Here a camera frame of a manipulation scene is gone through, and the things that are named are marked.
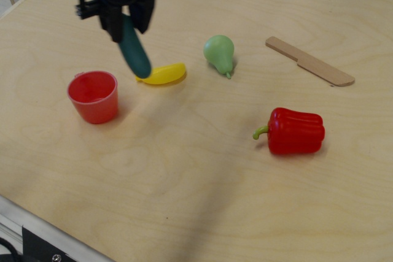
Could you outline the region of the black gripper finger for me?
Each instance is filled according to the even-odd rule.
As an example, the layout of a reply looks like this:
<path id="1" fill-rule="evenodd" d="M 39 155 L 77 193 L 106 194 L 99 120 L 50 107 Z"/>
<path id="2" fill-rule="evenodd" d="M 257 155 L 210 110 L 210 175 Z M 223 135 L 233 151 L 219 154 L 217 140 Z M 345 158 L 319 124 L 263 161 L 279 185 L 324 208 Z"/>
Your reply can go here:
<path id="1" fill-rule="evenodd" d="M 98 16 L 102 29 L 108 32 L 113 42 L 120 43 L 123 39 L 122 6 L 100 0 Z"/>
<path id="2" fill-rule="evenodd" d="M 148 30 L 154 6 L 155 0 L 141 0 L 129 6 L 133 26 L 141 34 L 144 34 Z"/>

